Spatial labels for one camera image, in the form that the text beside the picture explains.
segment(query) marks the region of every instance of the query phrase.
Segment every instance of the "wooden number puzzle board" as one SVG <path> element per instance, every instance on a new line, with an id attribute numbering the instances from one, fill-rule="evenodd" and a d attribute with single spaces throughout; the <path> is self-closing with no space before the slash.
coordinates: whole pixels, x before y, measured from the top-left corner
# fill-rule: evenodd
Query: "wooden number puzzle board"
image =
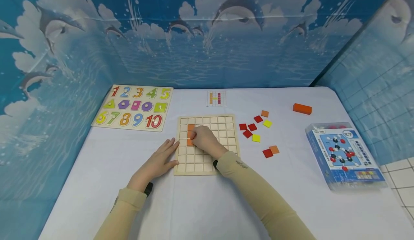
<path id="1" fill-rule="evenodd" d="M 193 128 L 201 125 L 210 128 L 222 145 L 240 156 L 234 115 L 179 117 L 177 138 L 180 140 L 180 147 L 175 151 L 175 159 L 180 164 L 174 167 L 174 175 L 217 174 L 212 156 L 195 147 L 190 139 Z"/>
<path id="2" fill-rule="evenodd" d="M 162 131 L 172 87 L 113 85 L 92 126 Z"/>

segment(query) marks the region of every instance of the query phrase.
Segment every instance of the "orange rectangular block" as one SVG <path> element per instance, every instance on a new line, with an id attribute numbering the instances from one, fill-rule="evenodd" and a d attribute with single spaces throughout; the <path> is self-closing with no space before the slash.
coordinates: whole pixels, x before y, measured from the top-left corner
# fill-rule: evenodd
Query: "orange rectangular block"
<path id="1" fill-rule="evenodd" d="M 310 115 L 312 113 L 312 107 L 295 103 L 293 105 L 293 111 Z"/>

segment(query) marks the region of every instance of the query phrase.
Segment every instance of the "green number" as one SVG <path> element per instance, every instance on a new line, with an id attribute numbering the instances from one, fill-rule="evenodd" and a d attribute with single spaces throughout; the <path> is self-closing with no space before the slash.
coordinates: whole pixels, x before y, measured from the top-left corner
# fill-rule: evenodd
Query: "green number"
<path id="1" fill-rule="evenodd" d="M 154 99 L 156 96 L 156 89 L 154 88 L 153 90 L 151 90 L 151 92 L 147 93 L 147 96 L 149 96 L 150 99 Z"/>
<path id="2" fill-rule="evenodd" d="M 111 117 L 112 117 L 112 119 L 111 119 L 110 121 L 108 121 L 108 123 L 107 123 L 106 125 L 111 125 L 111 124 L 114 122 L 114 120 L 115 120 L 116 118 L 118 118 L 118 116 L 119 116 L 120 114 L 121 114 L 120 112 L 111 112 Z"/>

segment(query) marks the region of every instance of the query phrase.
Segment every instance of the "wall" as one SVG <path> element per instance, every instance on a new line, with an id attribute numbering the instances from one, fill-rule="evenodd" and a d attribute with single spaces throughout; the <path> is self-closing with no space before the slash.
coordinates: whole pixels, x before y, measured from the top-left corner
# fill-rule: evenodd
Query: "wall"
<path id="1" fill-rule="evenodd" d="M 388 0 L 319 81 L 336 91 L 377 163 L 414 156 L 414 0 Z"/>
<path id="2" fill-rule="evenodd" d="M 40 234 L 111 84 L 307 86 L 382 1 L 0 0 L 0 239 Z"/>

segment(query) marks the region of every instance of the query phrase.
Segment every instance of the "orange square tile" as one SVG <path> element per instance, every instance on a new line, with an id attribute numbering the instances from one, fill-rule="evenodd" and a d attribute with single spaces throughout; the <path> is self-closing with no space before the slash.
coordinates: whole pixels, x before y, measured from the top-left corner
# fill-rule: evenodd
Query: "orange square tile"
<path id="1" fill-rule="evenodd" d="M 268 111 L 263 110 L 261 115 L 262 115 L 263 117 L 269 117 L 269 112 L 268 112 Z"/>
<path id="2" fill-rule="evenodd" d="M 277 148 L 277 146 L 271 146 L 269 147 L 270 150 L 272 151 L 272 154 L 277 154 L 279 153 L 279 149 Z"/>

